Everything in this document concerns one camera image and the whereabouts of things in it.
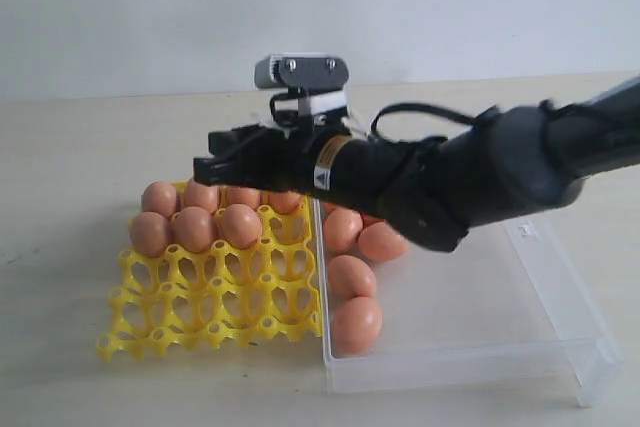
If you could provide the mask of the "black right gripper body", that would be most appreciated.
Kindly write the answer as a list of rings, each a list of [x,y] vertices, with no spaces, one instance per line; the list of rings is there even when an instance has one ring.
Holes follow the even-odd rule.
[[[400,147],[323,128],[283,131],[258,124],[239,129],[247,142],[239,154],[240,185],[272,192],[295,191],[365,212],[400,168]]]

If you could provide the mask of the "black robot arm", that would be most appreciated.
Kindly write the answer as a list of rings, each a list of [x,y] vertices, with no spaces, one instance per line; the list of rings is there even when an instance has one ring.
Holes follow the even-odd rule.
[[[594,175],[639,161],[639,82],[562,107],[545,100],[476,116],[428,103],[389,105],[465,126],[418,141],[348,133],[344,109],[323,124],[302,114],[208,137],[193,161],[204,185],[293,191],[386,221],[410,242],[451,252],[472,228],[572,204]]]

